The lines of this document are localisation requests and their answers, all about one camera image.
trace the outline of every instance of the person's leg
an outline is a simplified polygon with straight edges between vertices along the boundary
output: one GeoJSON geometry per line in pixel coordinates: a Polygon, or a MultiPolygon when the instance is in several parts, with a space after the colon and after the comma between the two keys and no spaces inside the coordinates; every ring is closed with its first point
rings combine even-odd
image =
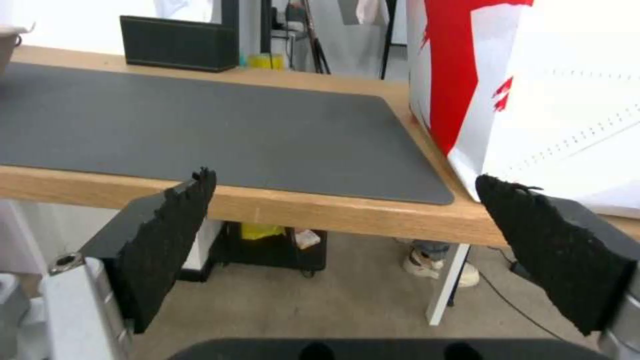
{"type": "MultiPolygon", "coordinates": [[[[409,274],[437,279],[445,265],[444,259],[449,248],[449,244],[439,241],[415,240],[411,252],[404,260],[403,268],[409,274]]],[[[478,270],[473,265],[465,263],[458,286],[468,288],[477,285],[479,281],[478,270]]]]}

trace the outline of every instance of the black storage box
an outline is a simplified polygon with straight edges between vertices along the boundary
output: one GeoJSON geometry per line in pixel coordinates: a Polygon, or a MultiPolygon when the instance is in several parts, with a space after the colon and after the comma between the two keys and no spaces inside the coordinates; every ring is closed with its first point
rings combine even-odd
{"type": "Polygon", "coordinates": [[[213,263],[242,263],[249,265],[292,268],[312,277],[326,266],[327,232],[314,230],[320,243],[300,250],[294,239],[294,229],[286,234],[259,240],[243,240],[240,223],[225,222],[209,251],[213,263]]]}
{"type": "Polygon", "coordinates": [[[208,22],[121,16],[128,64],[221,72],[238,65],[235,28],[208,22]]]}

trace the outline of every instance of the gray desk mat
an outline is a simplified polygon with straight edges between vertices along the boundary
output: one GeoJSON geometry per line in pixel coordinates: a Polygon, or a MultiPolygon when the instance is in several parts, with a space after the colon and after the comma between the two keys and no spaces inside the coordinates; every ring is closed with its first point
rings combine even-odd
{"type": "Polygon", "coordinates": [[[0,164],[346,197],[451,203],[373,96],[11,63],[0,164]]]}

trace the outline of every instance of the yellow bag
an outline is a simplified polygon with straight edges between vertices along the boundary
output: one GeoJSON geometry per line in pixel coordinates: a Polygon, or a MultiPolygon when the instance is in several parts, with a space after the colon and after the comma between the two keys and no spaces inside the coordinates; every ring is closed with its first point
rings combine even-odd
{"type": "Polygon", "coordinates": [[[243,222],[240,225],[240,233],[244,240],[259,240],[267,236],[282,235],[284,227],[279,225],[252,224],[243,222]]]}

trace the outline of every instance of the white sneaker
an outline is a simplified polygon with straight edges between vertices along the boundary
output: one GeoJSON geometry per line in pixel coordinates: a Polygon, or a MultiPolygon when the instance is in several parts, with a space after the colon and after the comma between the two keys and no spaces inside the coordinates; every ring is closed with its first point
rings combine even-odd
{"type": "MultiPolygon", "coordinates": [[[[404,259],[403,268],[409,274],[419,277],[430,277],[437,279],[440,277],[440,270],[444,267],[444,260],[432,261],[427,256],[422,255],[420,251],[411,250],[409,255],[404,259]]],[[[462,267],[462,274],[458,287],[469,288],[480,282],[480,273],[475,266],[465,263],[462,267]]]]}

